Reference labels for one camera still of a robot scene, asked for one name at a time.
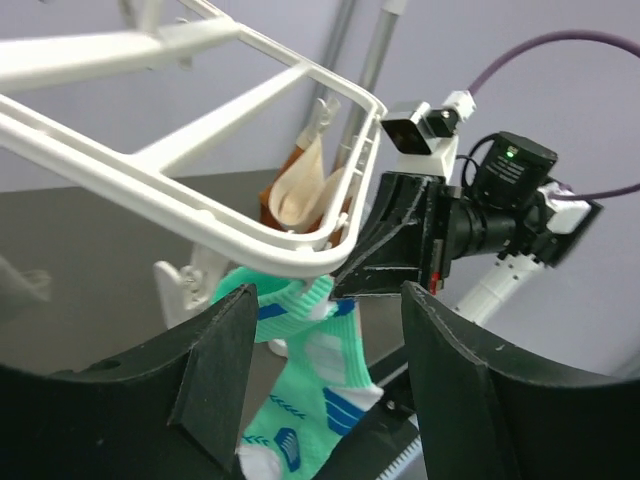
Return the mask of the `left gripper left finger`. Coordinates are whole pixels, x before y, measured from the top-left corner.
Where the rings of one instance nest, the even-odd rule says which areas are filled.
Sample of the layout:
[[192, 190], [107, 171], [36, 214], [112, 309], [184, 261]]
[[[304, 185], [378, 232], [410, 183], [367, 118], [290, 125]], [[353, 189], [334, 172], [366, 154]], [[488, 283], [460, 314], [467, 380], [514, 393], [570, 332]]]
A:
[[238, 479], [256, 289], [80, 371], [1, 370], [5, 479]]

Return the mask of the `teal sock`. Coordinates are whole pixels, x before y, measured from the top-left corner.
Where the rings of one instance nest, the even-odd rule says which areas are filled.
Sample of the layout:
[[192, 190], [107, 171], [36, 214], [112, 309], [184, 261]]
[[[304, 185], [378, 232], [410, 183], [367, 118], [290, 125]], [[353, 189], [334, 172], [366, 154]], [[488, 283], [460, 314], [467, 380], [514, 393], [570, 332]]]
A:
[[257, 289], [255, 340], [282, 339], [287, 361], [237, 449], [247, 479], [311, 479], [381, 399], [365, 361], [359, 305], [331, 300], [329, 275], [303, 281], [236, 268], [214, 298]]

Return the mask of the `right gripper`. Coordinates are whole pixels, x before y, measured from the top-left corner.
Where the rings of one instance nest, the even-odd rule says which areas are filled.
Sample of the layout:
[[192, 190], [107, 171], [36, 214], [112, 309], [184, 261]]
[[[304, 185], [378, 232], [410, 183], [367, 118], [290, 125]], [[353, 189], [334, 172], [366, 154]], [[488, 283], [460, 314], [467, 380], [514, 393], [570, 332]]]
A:
[[416, 282], [435, 295], [454, 254], [459, 186], [434, 175], [387, 171], [354, 251], [334, 273], [335, 299], [398, 296]]

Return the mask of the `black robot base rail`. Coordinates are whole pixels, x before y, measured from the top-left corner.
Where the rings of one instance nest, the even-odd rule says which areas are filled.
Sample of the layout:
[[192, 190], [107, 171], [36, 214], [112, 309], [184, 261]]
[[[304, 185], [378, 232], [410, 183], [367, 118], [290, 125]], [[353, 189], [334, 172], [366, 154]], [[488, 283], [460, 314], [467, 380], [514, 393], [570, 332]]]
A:
[[382, 399], [339, 442], [318, 479], [377, 479], [420, 436], [407, 367], [387, 376], [383, 389]]

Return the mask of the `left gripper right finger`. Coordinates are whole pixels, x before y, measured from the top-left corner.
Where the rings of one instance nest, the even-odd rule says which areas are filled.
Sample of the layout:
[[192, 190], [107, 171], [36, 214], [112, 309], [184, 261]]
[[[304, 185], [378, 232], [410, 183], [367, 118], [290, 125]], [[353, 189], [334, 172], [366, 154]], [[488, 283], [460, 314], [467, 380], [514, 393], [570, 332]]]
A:
[[637, 379], [527, 351], [413, 282], [401, 316], [429, 478], [638, 477]]

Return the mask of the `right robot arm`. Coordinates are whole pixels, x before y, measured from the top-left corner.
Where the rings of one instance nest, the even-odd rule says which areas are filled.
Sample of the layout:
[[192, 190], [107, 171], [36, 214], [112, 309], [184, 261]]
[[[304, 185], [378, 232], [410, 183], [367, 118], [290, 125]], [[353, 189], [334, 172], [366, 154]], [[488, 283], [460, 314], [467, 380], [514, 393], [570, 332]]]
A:
[[337, 299], [397, 296], [415, 282], [435, 294], [451, 264], [493, 254], [488, 273], [458, 302], [456, 312], [485, 324], [526, 281], [564, 261], [602, 207], [580, 200], [549, 172], [557, 154], [520, 135], [482, 138], [482, 162], [471, 155], [473, 180], [386, 172], [356, 247], [334, 274]]

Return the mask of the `white square clip hanger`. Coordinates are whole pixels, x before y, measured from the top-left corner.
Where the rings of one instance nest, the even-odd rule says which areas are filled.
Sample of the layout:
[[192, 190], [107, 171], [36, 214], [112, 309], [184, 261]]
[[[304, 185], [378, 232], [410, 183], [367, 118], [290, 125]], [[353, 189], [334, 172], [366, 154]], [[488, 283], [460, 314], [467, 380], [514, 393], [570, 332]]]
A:
[[[283, 277], [313, 279], [343, 265], [355, 247], [381, 136], [384, 104], [366, 89], [233, 20], [191, 1], [193, 22], [164, 25], [147, 1], [129, 30], [5, 40], [1, 44], [1, 144], [188, 240], [191, 263], [154, 268], [169, 325], [204, 310], [229, 262]], [[157, 68], [230, 40], [285, 66], [269, 80], [134, 154], [117, 152], [12, 99], [15, 92]], [[365, 118], [319, 228], [279, 232], [179, 183], [176, 172], [248, 123], [303, 78], [349, 98]]]

